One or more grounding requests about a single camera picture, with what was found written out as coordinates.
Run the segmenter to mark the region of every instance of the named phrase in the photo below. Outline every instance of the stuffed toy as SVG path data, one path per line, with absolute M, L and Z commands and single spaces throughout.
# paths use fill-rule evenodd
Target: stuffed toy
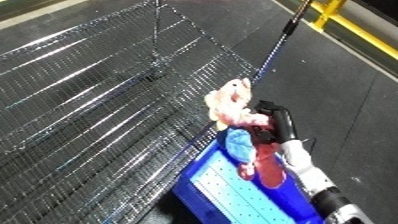
M 251 127 L 272 127 L 268 116 L 250 113 L 246 108 L 251 97 L 250 80 L 234 79 L 207 94 L 205 102 L 210 119 L 216 121 L 218 143 L 240 163 L 238 175 L 251 180 L 257 171 L 265 187 L 277 188 L 285 179 L 285 173 L 274 156 L 278 146 L 263 144 L 253 134 Z

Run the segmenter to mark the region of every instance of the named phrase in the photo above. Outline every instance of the pegboard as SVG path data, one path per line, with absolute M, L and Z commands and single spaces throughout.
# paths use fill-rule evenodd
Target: pegboard
M 184 171 L 174 192 L 203 223 L 322 223 L 291 177 L 277 190 L 245 181 L 216 141 Z

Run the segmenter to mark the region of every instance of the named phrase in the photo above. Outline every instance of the metal pole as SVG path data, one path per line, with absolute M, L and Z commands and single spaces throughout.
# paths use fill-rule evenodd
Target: metal pole
M 283 28 L 282 35 L 279 37 L 279 40 L 276 42 L 274 47 L 272 48 L 271 52 L 268 54 L 268 57 L 265 59 L 263 65 L 260 67 L 258 72 L 254 75 L 252 79 L 253 84 L 257 84 L 258 81 L 265 75 L 267 72 L 268 68 L 271 65 L 271 62 L 275 58 L 275 56 L 278 54 L 282 46 L 285 44 L 287 39 L 289 38 L 290 35 L 294 32 L 294 30 L 297 28 L 297 25 L 299 24 L 301 18 L 304 16 L 305 12 L 308 10 L 310 7 L 311 3 L 313 0 L 305 0 L 303 3 L 300 5 L 300 7 L 297 9 L 297 11 L 294 13 L 293 17 L 289 20 L 289 22 L 286 24 L 285 28 Z

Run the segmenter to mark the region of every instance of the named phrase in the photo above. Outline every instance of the metal grid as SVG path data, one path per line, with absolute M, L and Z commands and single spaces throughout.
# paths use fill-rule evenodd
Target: metal grid
M 0 66 L 1 223 L 137 222 L 214 136 L 203 96 L 255 72 L 152 2 Z

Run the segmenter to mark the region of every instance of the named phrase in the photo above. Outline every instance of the yellow railing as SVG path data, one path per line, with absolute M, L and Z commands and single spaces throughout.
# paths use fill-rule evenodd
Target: yellow railing
M 314 1 L 312 3 L 312 7 L 317 10 L 321 15 L 319 18 L 313 22 L 311 25 L 312 27 L 319 31 L 323 32 L 326 22 L 329 19 L 334 20 L 341 26 L 347 28 L 351 32 L 355 33 L 359 37 L 363 38 L 367 42 L 371 43 L 376 48 L 380 49 L 387 55 L 395 58 L 398 60 L 398 50 L 391 47 L 384 41 L 380 40 L 379 38 L 375 37 L 374 35 L 370 34 L 366 30 L 360 28 L 353 22 L 349 21 L 348 19 L 344 18 L 343 16 L 339 15 L 338 10 L 344 5 L 347 0 L 330 0 L 326 5 L 320 2 Z

